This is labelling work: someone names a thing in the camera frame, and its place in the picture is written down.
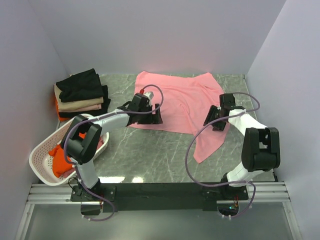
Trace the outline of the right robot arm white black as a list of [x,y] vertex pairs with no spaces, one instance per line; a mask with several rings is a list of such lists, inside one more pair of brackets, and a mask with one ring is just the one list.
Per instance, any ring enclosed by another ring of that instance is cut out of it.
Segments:
[[277,128],[258,122],[242,106],[228,109],[212,105],[203,125],[211,124],[213,131],[222,132],[227,123],[243,135],[241,162],[225,176],[230,186],[242,187],[256,176],[280,166]]

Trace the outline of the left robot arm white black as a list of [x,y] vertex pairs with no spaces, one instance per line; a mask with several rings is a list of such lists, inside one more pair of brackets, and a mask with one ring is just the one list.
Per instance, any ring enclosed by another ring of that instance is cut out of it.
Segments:
[[152,104],[153,92],[137,93],[117,109],[94,117],[76,116],[61,141],[67,162],[75,167],[78,182],[86,191],[98,194],[102,189],[93,158],[102,135],[132,124],[162,124],[160,103]]

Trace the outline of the black folded t shirt lower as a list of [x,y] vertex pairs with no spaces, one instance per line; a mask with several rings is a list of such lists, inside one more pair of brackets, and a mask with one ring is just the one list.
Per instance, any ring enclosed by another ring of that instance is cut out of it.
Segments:
[[59,115],[62,118],[68,118],[71,119],[79,114],[89,114],[92,116],[99,116],[106,114],[108,112],[108,107],[111,103],[111,99],[109,98],[109,91],[108,91],[108,86],[103,85],[102,86],[102,91],[103,91],[103,103],[101,104],[101,109],[99,110],[90,110],[90,111],[80,111],[80,112],[59,112]]

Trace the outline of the black folded t shirt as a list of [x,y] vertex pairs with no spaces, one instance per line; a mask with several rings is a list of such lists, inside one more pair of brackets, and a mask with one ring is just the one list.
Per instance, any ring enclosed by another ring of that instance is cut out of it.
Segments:
[[103,91],[103,103],[101,104],[101,109],[99,110],[90,110],[90,111],[80,111],[80,112],[59,112],[59,115],[62,118],[68,118],[71,119],[79,114],[89,114],[92,116],[99,116],[106,114],[108,112],[108,107],[111,103],[111,99],[109,98],[109,91],[108,91],[108,86],[103,85],[102,86],[102,91]]
[[59,99],[63,103],[97,99],[104,96],[100,77],[95,69],[89,69],[58,81]]

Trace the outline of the light pink folded t shirt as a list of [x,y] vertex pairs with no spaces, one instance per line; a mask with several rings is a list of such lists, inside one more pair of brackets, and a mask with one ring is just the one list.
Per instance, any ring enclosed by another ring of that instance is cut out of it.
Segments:
[[74,113],[74,112],[86,112],[86,111],[94,111],[94,110],[100,110],[102,108],[101,104],[95,104],[91,106],[86,106],[78,109],[73,109],[73,110],[61,110],[58,109],[59,112],[63,113]]

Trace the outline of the black folded t shirt top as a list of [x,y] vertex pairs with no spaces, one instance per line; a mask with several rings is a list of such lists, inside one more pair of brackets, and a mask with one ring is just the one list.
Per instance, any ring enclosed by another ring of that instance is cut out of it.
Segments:
[[63,103],[97,99],[104,96],[100,77],[95,69],[89,69],[58,81],[59,99]]

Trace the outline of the beige folded t shirt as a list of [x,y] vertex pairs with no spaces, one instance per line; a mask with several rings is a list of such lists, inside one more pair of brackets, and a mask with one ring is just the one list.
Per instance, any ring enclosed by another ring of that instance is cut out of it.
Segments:
[[62,91],[56,85],[54,85],[54,94],[57,100],[58,108],[60,110],[75,110],[75,109],[84,108],[92,105],[102,104],[104,102],[103,97],[93,98],[88,100],[62,102],[59,98],[60,93],[62,93]]

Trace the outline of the orange folded t shirt bottom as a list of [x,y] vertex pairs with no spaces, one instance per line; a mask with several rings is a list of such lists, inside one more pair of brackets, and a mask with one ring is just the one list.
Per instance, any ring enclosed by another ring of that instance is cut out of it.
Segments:
[[56,114],[57,114],[58,120],[59,120],[60,122],[67,121],[67,120],[68,120],[68,118],[61,117],[61,116],[59,115],[59,108],[58,108],[58,101],[57,101],[57,99],[56,99],[56,98],[54,98],[54,101],[55,101],[55,111],[56,111]]

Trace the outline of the dusty pink shirt in basket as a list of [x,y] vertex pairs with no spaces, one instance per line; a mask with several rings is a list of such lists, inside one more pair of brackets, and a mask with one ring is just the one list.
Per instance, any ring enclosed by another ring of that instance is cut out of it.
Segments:
[[[86,136],[86,134],[85,133],[80,133],[79,136],[83,139]],[[97,145],[97,151],[99,151],[100,148],[102,148],[104,145],[105,145],[105,139],[104,139],[104,135],[103,135],[103,136],[101,136],[99,138],[99,142],[98,142],[98,145]],[[75,169],[72,167],[70,170],[64,172],[62,176],[64,178],[66,178],[69,175],[71,175],[74,171],[75,171]]]

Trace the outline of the orange t shirt in basket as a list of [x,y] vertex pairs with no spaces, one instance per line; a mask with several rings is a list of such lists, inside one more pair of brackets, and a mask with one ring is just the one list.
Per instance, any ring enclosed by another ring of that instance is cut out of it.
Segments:
[[61,148],[60,144],[57,144],[53,149],[48,152],[52,159],[52,172],[57,178],[68,177],[74,172],[73,164],[65,160],[64,150]]

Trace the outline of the white plastic laundry basket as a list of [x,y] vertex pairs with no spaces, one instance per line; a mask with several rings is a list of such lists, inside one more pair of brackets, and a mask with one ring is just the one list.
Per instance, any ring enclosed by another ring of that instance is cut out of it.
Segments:
[[36,146],[29,156],[29,165],[35,175],[48,186],[54,187],[62,185],[76,173],[79,173],[83,184],[85,184],[87,188],[91,189],[99,181],[99,178],[94,170],[94,160],[106,149],[110,134],[104,131],[101,132],[100,138],[103,140],[103,144],[96,149],[91,160],[83,165],[80,165],[78,160],[71,157],[69,161],[72,162],[73,165],[77,166],[77,170],[73,171],[66,177],[63,175],[56,177],[53,172],[54,157],[49,154],[49,151],[53,150],[62,142],[63,137],[67,134],[72,122],[72,119],[68,120],[62,126],[58,127],[56,131],[49,135],[38,146]]

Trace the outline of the aluminium frame rail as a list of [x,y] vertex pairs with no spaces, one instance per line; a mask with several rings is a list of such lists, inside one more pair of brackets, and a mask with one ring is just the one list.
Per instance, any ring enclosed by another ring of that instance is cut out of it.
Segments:
[[[256,182],[255,203],[282,203],[290,232],[294,240],[301,240],[302,234],[293,212],[291,199],[284,182]],[[71,204],[71,188],[67,184],[48,186],[32,184],[26,200],[16,240],[26,237],[35,205],[65,205]]]

